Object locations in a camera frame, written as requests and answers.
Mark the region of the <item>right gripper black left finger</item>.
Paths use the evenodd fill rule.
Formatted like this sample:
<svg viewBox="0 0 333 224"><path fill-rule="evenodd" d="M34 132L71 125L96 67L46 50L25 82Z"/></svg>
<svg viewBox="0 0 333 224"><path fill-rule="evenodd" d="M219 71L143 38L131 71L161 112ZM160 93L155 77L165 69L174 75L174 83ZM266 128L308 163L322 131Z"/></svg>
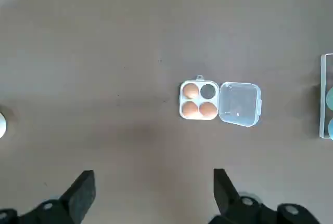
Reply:
<svg viewBox="0 0 333 224"><path fill-rule="evenodd" d="M1 209L1 223L81 223L94 200L95 173L85 170L60 198L47 200L28 213Z"/></svg>

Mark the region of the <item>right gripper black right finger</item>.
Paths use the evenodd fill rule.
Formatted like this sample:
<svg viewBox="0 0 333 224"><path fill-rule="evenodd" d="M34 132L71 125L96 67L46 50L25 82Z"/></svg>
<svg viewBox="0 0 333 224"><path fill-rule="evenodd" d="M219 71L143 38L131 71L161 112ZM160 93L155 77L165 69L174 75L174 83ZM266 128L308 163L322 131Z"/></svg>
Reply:
<svg viewBox="0 0 333 224"><path fill-rule="evenodd" d="M224 169L215 169L213 177L214 197L220 213L210 223L319 223L301 205L285 203L273 210L253 197L241 196Z"/></svg>

